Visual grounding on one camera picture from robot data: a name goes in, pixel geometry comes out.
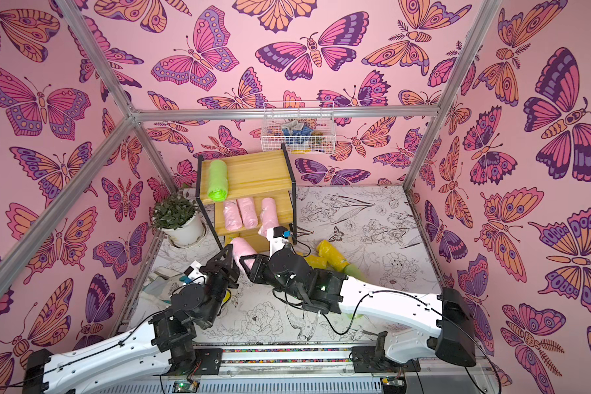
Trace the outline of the pink bag roll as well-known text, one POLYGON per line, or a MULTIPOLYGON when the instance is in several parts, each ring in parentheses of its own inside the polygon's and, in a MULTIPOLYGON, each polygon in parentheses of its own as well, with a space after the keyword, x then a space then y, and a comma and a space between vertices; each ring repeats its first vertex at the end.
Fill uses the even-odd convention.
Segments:
POLYGON ((237 205, 241 214, 241 221, 245 229, 256 228, 259 224, 256 214, 254 198, 245 197, 237 200, 237 205))
POLYGON ((268 232, 279 226, 277 217, 277 205, 274 198, 266 197, 262 200, 262 209, 260 214, 261 227, 259 235, 266 238, 268 232))
POLYGON ((241 212, 236 200, 228 200, 223 204, 224 226, 227 231, 237 231, 243 227, 241 212))
POLYGON ((235 261, 243 269, 252 269, 257 251, 242 237, 231 241, 235 261))

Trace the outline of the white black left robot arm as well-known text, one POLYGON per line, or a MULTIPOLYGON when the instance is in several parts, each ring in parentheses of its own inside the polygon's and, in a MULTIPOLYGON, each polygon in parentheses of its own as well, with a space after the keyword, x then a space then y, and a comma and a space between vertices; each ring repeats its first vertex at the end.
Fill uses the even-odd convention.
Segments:
POLYGON ((213 326, 240 269, 226 246, 199 269, 202 278, 175 290, 170 305, 114 338, 53 354, 34 352, 27 361, 24 393, 95 393, 145 376, 190 369, 199 329, 213 326))

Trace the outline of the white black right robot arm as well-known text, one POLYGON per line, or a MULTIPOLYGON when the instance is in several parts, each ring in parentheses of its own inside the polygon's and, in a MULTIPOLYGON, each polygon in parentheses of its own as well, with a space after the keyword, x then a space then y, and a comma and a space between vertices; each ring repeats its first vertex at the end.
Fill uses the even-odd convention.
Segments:
POLYGON ((436 357, 460 367, 476 365, 474 320, 460 292, 419 294, 379 287, 332 270, 314 269, 290 246, 265 254, 236 253, 248 279, 281 292, 290 307, 327 316, 378 318, 403 326, 379 336, 383 356, 397 364, 436 357))

